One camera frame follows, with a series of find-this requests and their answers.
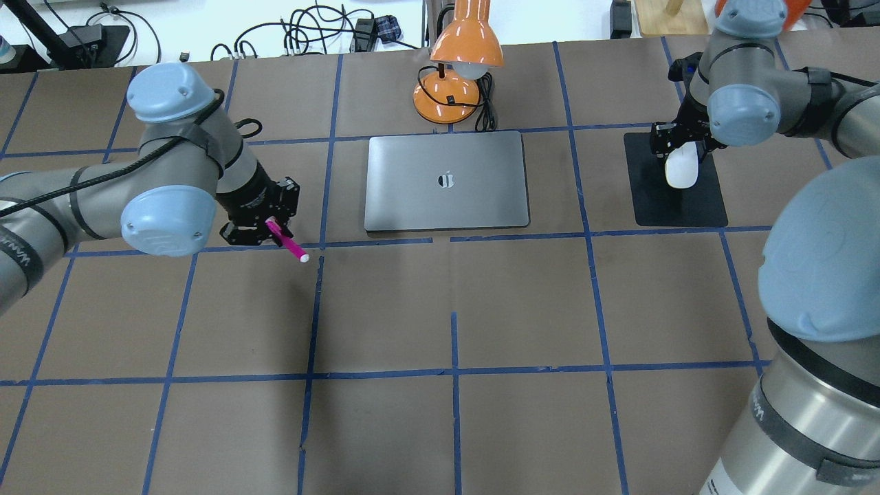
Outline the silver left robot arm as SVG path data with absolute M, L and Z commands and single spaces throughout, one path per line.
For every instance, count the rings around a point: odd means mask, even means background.
M 132 79 L 126 99 L 146 126 L 136 160 L 2 177 L 3 312 L 78 243 L 121 238 L 151 256 L 192 256 L 217 208 L 230 245 L 292 242 L 300 186 L 267 174 L 223 91 L 191 65 L 160 63 Z

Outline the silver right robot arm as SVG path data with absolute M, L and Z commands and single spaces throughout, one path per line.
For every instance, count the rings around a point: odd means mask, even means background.
M 830 142 L 846 162 L 812 179 L 764 245 L 758 295 L 778 345 L 701 494 L 859 494 L 878 483 L 878 84 L 817 67 L 777 68 L 782 1 L 727 1 L 671 122 L 650 147 L 672 187 L 680 151 Z

